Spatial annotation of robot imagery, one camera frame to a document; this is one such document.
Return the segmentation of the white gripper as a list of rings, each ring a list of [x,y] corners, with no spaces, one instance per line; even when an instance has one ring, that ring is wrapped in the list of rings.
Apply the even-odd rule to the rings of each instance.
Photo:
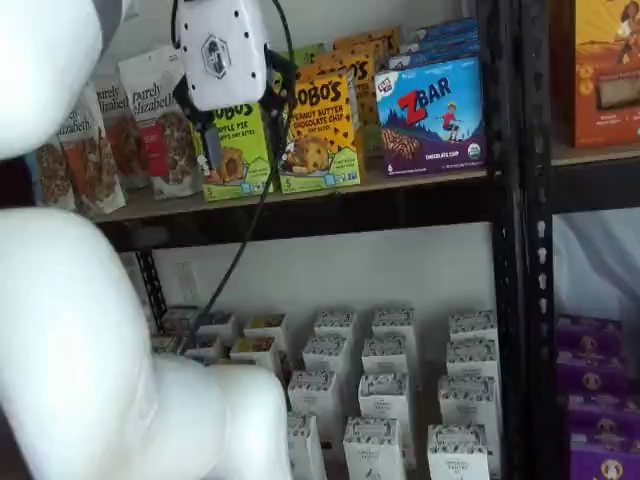
[[[202,173],[212,176],[221,147],[211,110],[262,98],[269,118],[285,122],[296,105],[298,67],[267,48],[257,1],[179,1],[177,28],[186,79],[174,88],[174,98],[195,132]]]

